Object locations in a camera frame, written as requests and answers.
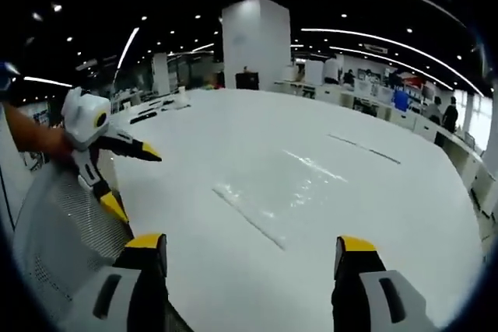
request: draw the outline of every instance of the yellow claw tip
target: yellow claw tip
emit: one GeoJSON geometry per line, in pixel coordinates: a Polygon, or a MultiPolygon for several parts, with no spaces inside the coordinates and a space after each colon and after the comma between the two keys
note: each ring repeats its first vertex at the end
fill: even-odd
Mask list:
{"type": "Polygon", "coordinates": [[[100,198],[100,204],[105,207],[105,209],[114,215],[116,218],[120,219],[124,223],[129,223],[128,217],[125,214],[123,208],[119,205],[116,198],[111,192],[108,192],[100,198]]]}

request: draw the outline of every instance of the white table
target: white table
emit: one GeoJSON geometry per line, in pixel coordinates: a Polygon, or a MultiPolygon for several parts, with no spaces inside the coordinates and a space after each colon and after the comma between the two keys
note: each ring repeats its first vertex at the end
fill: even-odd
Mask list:
{"type": "Polygon", "coordinates": [[[437,326],[459,311],[482,249],[472,203],[440,148],[316,100],[189,95],[191,108],[127,128],[162,163],[117,157],[115,165],[134,233],[167,234],[170,300],[196,332],[333,330],[342,234],[374,243],[426,298],[437,326]],[[213,192],[228,183],[245,191],[232,204],[268,223],[284,250],[213,192]]]}

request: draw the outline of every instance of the recessed ceiling light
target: recessed ceiling light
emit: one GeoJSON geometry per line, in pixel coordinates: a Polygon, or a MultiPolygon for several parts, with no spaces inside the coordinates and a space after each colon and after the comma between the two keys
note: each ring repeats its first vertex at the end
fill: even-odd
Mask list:
{"type": "Polygon", "coordinates": [[[44,19],[41,18],[41,16],[36,13],[36,12],[33,12],[31,13],[31,16],[33,17],[33,19],[35,19],[36,21],[43,21],[44,19]]]}

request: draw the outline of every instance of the white wall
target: white wall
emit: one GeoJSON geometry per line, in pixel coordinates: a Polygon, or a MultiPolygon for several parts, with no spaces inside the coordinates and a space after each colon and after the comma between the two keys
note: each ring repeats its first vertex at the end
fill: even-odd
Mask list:
{"type": "Polygon", "coordinates": [[[270,90],[290,64],[289,10],[269,0],[245,0],[226,8],[223,18],[225,84],[235,88],[235,74],[259,74],[260,89],[270,90]]]}

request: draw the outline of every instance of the ceiling light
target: ceiling light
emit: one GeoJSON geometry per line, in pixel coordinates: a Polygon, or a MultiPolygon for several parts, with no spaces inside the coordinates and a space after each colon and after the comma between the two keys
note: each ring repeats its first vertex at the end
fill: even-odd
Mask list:
{"type": "Polygon", "coordinates": [[[446,69],[450,70],[455,75],[457,75],[458,77],[460,77],[461,79],[463,79],[464,81],[466,81],[468,83],[468,85],[471,86],[481,97],[484,97],[484,94],[471,81],[469,81],[468,79],[466,79],[461,73],[457,72],[450,65],[442,62],[441,60],[435,58],[434,56],[431,56],[430,54],[427,54],[427,53],[425,53],[425,52],[423,52],[421,50],[418,50],[418,49],[416,49],[414,47],[411,47],[411,46],[409,46],[407,44],[403,44],[403,43],[400,43],[400,42],[397,42],[395,40],[391,40],[391,39],[388,39],[388,38],[378,37],[378,36],[372,35],[372,34],[358,33],[356,31],[335,30],[335,29],[311,29],[311,28],[303,28],[303,29],[301,29],[301,31],[344,33],[344,34],[349,34],[349,35],[357,35],[358,37],[369,37],[369,38],[373,38],[373,39],[377,39],[377,40],[382,40],[383,42],[388,42],[388,43],[396,44],[396,45],[398,45],[400,47],[407,48],[407,49],[409,49],[411,51],[414,51],[414,52],[416,52],[418,54],[421,54],[421,55],[425,56],[426,58],[430,58],[431,60],[437,62],[440,65],[443,65],[446,69]]]}
{"type": "Polygon", "coordinates": [[[197,52],[197,51],[203,50],[205,48],[210,48],[210,47],[212,47],[214,45],[215,45],[214,43],[206,44],[205,46],[195,48],[191,52],[197,52]]]}
{"type": "Polygon", "coordinates": [[[36,78],[36,77],[24,77],[25,81],[32,81],[32,82],[42,82],[42,83],[50,83],[52,85],[58,85],[58,86],[64,86],[64,87],[72,87],[71,85],[68,85],[67,83],[60,83],[56,81],[52,81],[50,79],[43,79],[43,78],[36,78]]]}
{"type": "Polygon", "coordinates": [[[372,56],[374,58],[379,58],[379,59],[382,59],[382,60],[385,60],[385,61],[390,61],[394,64],[397,64],[397,65],[401,65],[401,66],[404,66],[408,69],[413,69],[414,71],[416,72],[419,72],[419,73],[422,73],[424,74],[425,76],[429,77],[430,79],[432,79],[433,81],[436,81],[436,82],[439,82],[441,85],[445,86],[446,88],[448,88],[449,90],[453,90],[453,88],[451,88],[449,85],[447,85],[446,83],[442,82],[441,80],[437,79],[436,77],[433,77],[432,75],[428,74],[428,73],[425,73],[423,72],[422,70],[419,70],[417,68],[413,68],[412,66],[408,65],[408,64],[405,64],[404,62],[400,62],[400,61],[396,61],[396,60],[393,60],[391,58],[386,58],[385,56],[380,56],[378,54],[371,54],[369,52],[363,52],[363,51],[360,51],[360,50],[351,50],[351,49],[348,49],[348,48],[341,48],[341,47],[333,47],[333,46],[330,46],[329,47],[330,49],[332,50],[339,50],[339,51],[346,51],[346,52],[354,52],[354,53],[357,53],[357,54],[366,54],[368,56],[372,56]]]}
{"type": "Polygon", "coordinates": [[[33,17],[33,19],[35,19],[36,21],[43,21],[44,19],[41,18],[41,16],[36,13],[36,12],[33,12],[31,13],[31,16],[33,17]]]}
{"type": "Polygon", "coordinates": [[[130,34],[130,37],[128,38],[128,42],[126,42],[126,45],[124,46],[123,53],[121,54],[121,57],[119,58],[119,62],[117,63],[117,70],[116,70],[116,74],[114,75],[114,79],[116,79],[117,71],[121,68],[121,64],[123,63],[123,60],[125,59],[126,53],[128,52],[128,49],[130,48],[130,45],[132,44],[132,41],[135,38],[135,35],[137,35],[138,31],[139,31],[139,28],[136,27],[133,29],[132,33],[130,34]]]}

